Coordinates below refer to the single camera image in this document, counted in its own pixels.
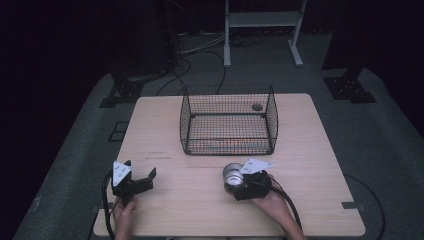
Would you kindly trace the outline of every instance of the dark background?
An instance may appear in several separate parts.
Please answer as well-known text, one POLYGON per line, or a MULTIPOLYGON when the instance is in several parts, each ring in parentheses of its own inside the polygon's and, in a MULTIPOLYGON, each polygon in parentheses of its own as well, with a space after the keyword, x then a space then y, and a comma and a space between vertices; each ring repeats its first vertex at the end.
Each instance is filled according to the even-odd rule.
MULTIPOLYGON (((351 59, 359 59, 383 79, 424 135, 424 4, 370 2, 309 0, 302 32, 334 31, 323 69, 345 68, 351 59)), ((170 9, 178 32, 223 31, 223 0, 175 3, 170 9)), ((244 3, 234 0, 231 7, 240 10, 244 3)), ((119 62, 141 74, 168 71, 172 54, 164 45, 172 44, 172 36, 162 1, 9 0, 0 4, 5 200, 1 222, 6 230, 2 238, 8 239, 110 63, 119 62)), ((295 0, 246 1, 251 11, 291 10, 297 4, 295 0)))

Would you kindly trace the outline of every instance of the small object in cage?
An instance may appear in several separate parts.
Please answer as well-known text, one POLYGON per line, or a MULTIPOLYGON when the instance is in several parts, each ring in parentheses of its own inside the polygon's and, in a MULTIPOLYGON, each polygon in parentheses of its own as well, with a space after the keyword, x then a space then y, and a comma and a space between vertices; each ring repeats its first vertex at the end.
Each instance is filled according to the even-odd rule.
POLYGON ((252 109, 253 109, 254 111, 259 112, 259 111, 261 111, 263 108, 264 108, 264 107, 263 107, 263 106, 262 106, 262 104, 260 104, 260 103, 254 103, 254 104, 252 104, 252 109))
POLYGON ((269 155, 278 113, 271 85, 188 85, 180 139, 189 155, 269 155))

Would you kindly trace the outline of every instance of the hand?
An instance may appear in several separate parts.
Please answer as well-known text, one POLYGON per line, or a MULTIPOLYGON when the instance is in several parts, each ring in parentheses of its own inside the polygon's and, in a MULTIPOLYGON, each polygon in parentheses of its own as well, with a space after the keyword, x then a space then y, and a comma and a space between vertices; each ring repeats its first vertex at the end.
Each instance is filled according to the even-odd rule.
POLYGON ((113 210, 115 220, 115 240, 128 240, 132 237, 132 210, 137 205, 138 198, 133 198, 126 207, 122 200, 116 198, 116 207, 113 210))
MULTIPOLYGON (((274 180, 272 186, 279 188, 274 180)), ((281 226, 288 239, 306 239, 291 215, 286 200, 278 193, 269 191, 264 198, 255 198, 251 201, 281 226)))

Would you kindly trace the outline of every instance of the gray carpet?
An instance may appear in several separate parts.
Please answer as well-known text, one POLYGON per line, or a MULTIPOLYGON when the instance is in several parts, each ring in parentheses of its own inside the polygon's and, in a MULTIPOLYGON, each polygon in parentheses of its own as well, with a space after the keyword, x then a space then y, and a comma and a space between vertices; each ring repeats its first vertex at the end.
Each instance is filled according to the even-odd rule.
MULTIPOLYGON (((382 239, 421 239, 424 236, 424 141, 389 96, 381 79, 364 69, 359 81, 377 103, 335 101, 323 77, 343 71, 321 71, 331 35, 301 35, 298 48, 305 63, 295 67, 287 36, 263 37, 260 44, 232 48, 232 66, 225 84, 272 84, 276 93, 308 93, 328 134, 343 172, 357 177, 374 190, 385 211, 382 239)), ((187 36, 184 49, 210 38, 187 36)), ((222 47, 209 49, 222 55, 222 47)), ((190 71, 186 84, 219 84, 221 60, 210 53, 187 56, 190 71)), ((183 73, 188 65, 175 68, 183 73)), ((143 96, 154 96, 173 74, 147 83, 143 96)), ((100 186, 120 149, 110 142, 115 124, 129 121, 134 104, 99 108, 113 86, 110 75, 99 80, 75 121, 28 211, 15 239, 105 239, 92 234, 95 211, 101 205, 100 186)), ((160 95, 179 95, 180 84, 169 84, 160 95)), ((364 236, 376 239, 382 227, 381 211, 373 195, 358 181, 347 178, 352 195, 363 206, 364 236)))

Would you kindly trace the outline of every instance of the wire mesh cage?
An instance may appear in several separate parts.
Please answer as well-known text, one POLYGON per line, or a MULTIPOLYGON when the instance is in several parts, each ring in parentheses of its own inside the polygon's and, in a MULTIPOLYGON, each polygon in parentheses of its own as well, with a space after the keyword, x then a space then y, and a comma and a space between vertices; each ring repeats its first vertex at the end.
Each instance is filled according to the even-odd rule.
POLYGON ((180 139, 189 155, 269 155, 278 134, 272 85, 184 88, 180 139))

